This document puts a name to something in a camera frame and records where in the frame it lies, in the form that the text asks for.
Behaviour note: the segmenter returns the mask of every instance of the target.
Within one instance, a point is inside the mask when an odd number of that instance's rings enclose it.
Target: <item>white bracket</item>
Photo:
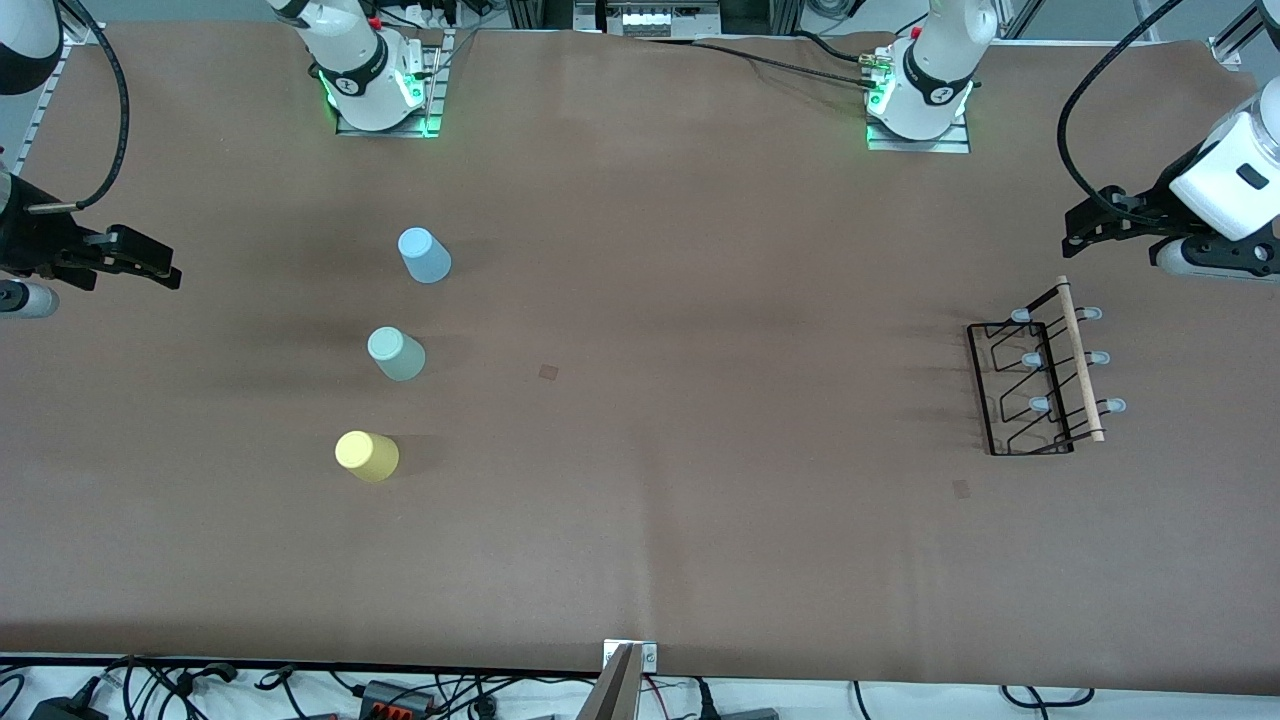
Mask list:
[[[609,659],[613,657],[613,652],[618,650],[621,644],[639,644],[643,655],[641,670],[646,675],[652,675],[658,671],[658,643],[653,641],[622,641],[622,639],[609,639],[604,641],[604,661],[602,667],[609,664]]]

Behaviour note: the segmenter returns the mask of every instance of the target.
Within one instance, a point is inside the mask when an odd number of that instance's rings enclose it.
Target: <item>brown table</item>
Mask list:
[[[849,87],[575,33],[483,33],[439,140],[337,138],[287,27],[111,32],[134,132],[82,222],[186,281],[0,325],[5,650],[590,669],[621,635],[669,674],[1277,691],[1280,304],[1143,241],[1060,258],[1053,127],[1101,49],[992,49],[938,156],[868,152]],[[1251,88],[1135,49],[1080,167],[1140,190]],[[96,187],[114,104],[76,51],[26,177]],[[963,327],[1064,272],[1132,409],[989,457]],[[379,374],[381,324],[424,377]],[[353,428],[396,478],[335,465]]]

